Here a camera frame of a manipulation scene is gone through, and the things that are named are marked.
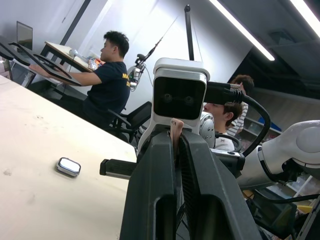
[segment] cable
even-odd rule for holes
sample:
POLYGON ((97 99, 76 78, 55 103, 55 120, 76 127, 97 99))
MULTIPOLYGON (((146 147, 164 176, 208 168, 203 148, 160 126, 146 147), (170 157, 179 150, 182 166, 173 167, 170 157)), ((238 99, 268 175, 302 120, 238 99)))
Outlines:
POLYGON ((188 225, 185 223, 185 221, 182 219, 182 223, 185 226, 185 228, 189 231, 188 225))
POLYGON ((177 234, 180 238, 182 238, 183 240, 185 240, 185 238, 183 237, 183 236, 181 236, 179 233, 175 233, 175 234, 177 234))
POLYGON ((215 135, 216 138, 225 138, 225 139, 230 139, 232 140, 233 142, 235 142, 237 144, 237 147, 235 150, 233 150, 232 152, 237 152, 239 153, 240 150, 242 149, 242 144, 240 142, 239 139, 235 138, 234 136, 230 136, 230 135, 226 135, 226 134, 221 134, 221 133, 218 133, 215 135))
POLYGON ((202 54, 201 54, 201 51, 200 51, 200 46, 199 46, 199 41, 198 41, 198 36, 197 36, 197 31, 196 31, 195 25, 193 25, 193 30, 194 30, 194 34, 195 34, 196 43, 197 43, 197 45, 198 45, 201 62, 203 62, 203 60, 202 60, 202 54))
POLYGON ((165 35, 167 34, 167 32, 170 30, 170 28, 172 27, 172 25, 176 22, 176 20, 178 19, 180 15, 176 16, 175 20, 171 23, 170 27, 166 30, 166 32, 164 33, 164 35, 160 38, 160 40, 155 44, 155 46, 147 53, 147 55, 144 57, 144 59, 142 59, 140 62, 135 62, 138 65, 143 64, 150 56, 151 54, 155 51, 156 47, 159 45, 159 43, 162 41, 162 39, 165 37, 165 35))
POLYGON ((243 156, 246 157, 259 145, 259 143, 267 135, 271 126, 271 119, 268 112, 265 110, 265 108, 261 106, 258 102, 256 102, 254 99, 252 99, 251 97, 245 95, 243 98, 243 101, 249 106, 253 107, 254 110, 256 110, 264 120, 264 125, 261 132, 253 141, 253 143, 242 153, 243 156))
POLYGON ((298 197, 292 197, 288 199, 281 199, 281 200, 275 200, 275 199, 270 199, 263 195, 261 192, 258 190, 253 191, 255 194, 260 196, 261 198, 265 199, 268 202, 274 203, 274 204, 289 204, 289 203, 295 203, 295 202, 301 202, 301 201, 306 201, 306 200, 312 200, 312 199, 317 199, 320 194, 312 194, 312 195, 307 195, 307 196, 298 196, 298 197))
POLYGON ((151 86, 153 87, 153 86, 154 86, 154 84, 153 84, 153 83, 152 83, 152 81, 151 81, 150 73, 149 73, 149 70, 148 70, 147 66, 145 66, 145 70, 146 70, 146 72, 148 73, 148 76, 149 76, 149 80, 150 80, 151 86))
MULTIPOLYGON (((74 61, 75 61, 75 57, 76 57, 76 56, 74 56, 73 59, 72 59, 72 64, 73 64, 74 61)), ((71 67, 72 67, 72 65, 70 64, 70 68, 69 68, 69 71, 68 71, 69 73, 70 73, 70 71, 71 71, 71 67)))

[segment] wire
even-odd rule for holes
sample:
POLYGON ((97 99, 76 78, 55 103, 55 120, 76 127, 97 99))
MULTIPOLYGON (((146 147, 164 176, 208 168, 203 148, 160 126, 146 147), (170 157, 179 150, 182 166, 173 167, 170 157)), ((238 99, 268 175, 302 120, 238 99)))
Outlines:
MULTIPOLYGON (((74 57, 73 57, 73 59, 72 59, 72 63, 74 63, 74 61, 75 61, 75 57, 76 57, 76 56, 74 56, 74 57)), ((69 73, 70 73, 70 71, 71 71, 71 67, 72 67, 72 65, 70 64, 70 68, 69 68, 69 71, 68 71, 69 73)))
POLYGON ((217 133, 215 135, 215 138, 218 139, 218 138, 225 138, 225 139, 230 139, 232 140, 233 142, 235 142, 237 144, 237 147, 235 150, 233 150, 232 152, 236 152, 236 153, 239 153, 240 150, 242 149, 242 144, 240 142, 239 139, 235 138, 234 136, 230 136, 230 135, 227 135, 227 134, 221 134, 221 133, 217 133))
POLYGON ((149 80, 150 80, 151 86, 153 87, 154 84, 153 84, 152 81, 151 81, 150 73, 149 73, 149 70, 148 70, 147 66, 145 66, 145 70, 146 70, 146 72, 147 72, 148 75, 149 75, 149 80))
POLYGON ((182 223, 185 226, 185 228, 189 231, 188 225, 186 224, 186 222, 182 219, 182 223))
POLYGON ((183 237, 183 236, 181 236, 179 233, 175 233, 175 234, 177 234, 180 238, 182 238, 183 240, 185 240, 185 238, 183 237))
POLYGON ((244 157, 248 156, 256 147, 259 145, 259 143, 264 139, 264 137, 267 135, 270 126, 271 126, 271 119, 268 114, 268 112, 265 110, 263 106, 261 106, 258 102, 256 102, 254 99, 252 99, 249 96, 244 96, 243 101, 248 104, 249 106, 253 107, 254 110, 256 110, 261 117, 264 120, 264 125, 262 127, 261 132, 256 137, 256 139, 253 141, 253 143, 242 153, 244 157))
POLYGON ((281 199, 281 200, 275 200, 275 199, 270 199, 263 195, 261 192, 254 190, 254 194, 257 194, 261 198, 265 199, 268 202, 274 203, 274 204, 289 204, 289 203, 295 203, 295 202, 301 202, 301 201, 306 201, 306 200, 312 200, 312 199, 317 199, 320 194, 312 194, 312 195, 307 195, 307 196, 298 196, 298 197, 292 197, 288 199, 281 199))
POLYGON ((202 54, 201 54, 200 46, 199 46, 199 41, 198 41, 198 36, 197 36, 197 31, 196 31, 196 27, 195 27, 195 25, 194 25, 194 24, 193 24, 193 30, 194 30, 194 34, 195 34, 196 44, 198 45, 198 49, 199 49, 199 53, 200 53, 201 62, 203 62, 203 60, 202 60, 202 54))

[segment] black cable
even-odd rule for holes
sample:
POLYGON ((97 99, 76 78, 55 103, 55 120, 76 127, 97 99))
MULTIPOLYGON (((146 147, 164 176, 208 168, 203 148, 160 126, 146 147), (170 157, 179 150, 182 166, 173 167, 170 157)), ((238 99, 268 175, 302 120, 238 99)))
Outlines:
POLYGON ((267 135, 271 126, 271 119, 268 112, 265 110, 265 108, 261 106, 258 102, 256 102, 254 99, 252 99, 251 97, 245 95, 243 97, 243 101, 249 106, 253 107, 261 115, 261 117, 264 120, 264 125, 261 132, 253 141, 253 143, 242 153, 243 156, 246 157, 259 145, 259 143, 267 135))
POLYGON ((301 201, 306 201, 306 200, 317 199, 320 196, 320 194, 312 194, 312 195, 307 195, 307 196, 298 196, 298 197, 292 197, 292 198, 288 198, 288 199, 275 200, 275 199, 270 199, 270 198, 266 197, 258 190, 254 190, 253 192, 254 192, 254 194, 257 194, 258 196, 260 196, 264 200, 271 202, 271 203, 274 203, 274 204, 289 204, 289 203, 301 202, 301 201))
POLYGON ((279 183, 283 186, 285 186, 287 183, 285 181, 282 181, 280 179, 277 178, 276 175, 272 174, 270 169, 268 168, 268 165, 266 163, 266 161, 264 159, 260 160, 260 163, 261 163, 261 167, 263 169, 263 171, 265 172, 266 176, 272 181, 272 182, 275 182, 275 183, 279 183))
POLYGON ((182 223, 185 226, 185 228, 189 231, 188 225, 185 223, 185 221, 182 219, 182 223))
POLYGON ((226 135, 226 134, 221 134, 221 133, 218 133, 215 135, 216 138, 225 138, 225 139, 230 139, 232 140, 233 142, 235 142, 237 144, 237 147, 234 151, 232 152, 236 152, 236 153, 239 153, 240 150, 242 149, 242 144, 240 142, 239 139, 235 138, 234 136, 230 136, 230 135, 226 135))
POLYGON ((175 234, 177 234, 180 238, 182 238, 183 240, 185 240, 185 238, 183 237, 183 236, 181 236, 179 233, 175 233, 175 234))

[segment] camera lens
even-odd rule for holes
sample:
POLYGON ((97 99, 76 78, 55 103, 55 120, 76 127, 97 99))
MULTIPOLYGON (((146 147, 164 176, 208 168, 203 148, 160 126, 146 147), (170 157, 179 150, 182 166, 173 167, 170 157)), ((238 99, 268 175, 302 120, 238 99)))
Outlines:
POLYGON ((194 104, 195 100, 193 97, 187 96, 186 98, 184 98, 184 102, 186 105, 192 106, 194 104))
POLYGON ((169 93, 166 93, 166 94, 164 95, 163 101, 164 101, 166 104, 171 103, 171 101, 172 101, 172 96, 171 96, 169 93))

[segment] boy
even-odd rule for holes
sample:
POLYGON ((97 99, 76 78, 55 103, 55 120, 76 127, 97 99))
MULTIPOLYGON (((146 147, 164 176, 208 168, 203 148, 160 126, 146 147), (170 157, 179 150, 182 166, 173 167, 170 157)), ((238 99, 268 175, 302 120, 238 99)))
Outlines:
MULTIPOLYGON (((254 80, 249 75, 237 75, 229 84, 240 85, 240 90, 245 95, 250 95, 255 87, 254 80)), ((248 104, 242 103, 242 114, 236 120, 232 121, 231 125, 228 126, 227 133, 230 136, 234 136, 240 133, 244 129, 244 121, 248 112, 248 104)))
MULTIPOLYGON (((214 118, 214 131, 227 134, 227 127, 242 114, 242 105, 234 103, 233 106, 207 103, 204 112, 210 113, 214 118)), ((235 146, 231 139, 219 137, 215 139, 215 149, 233 151, 235 146)))

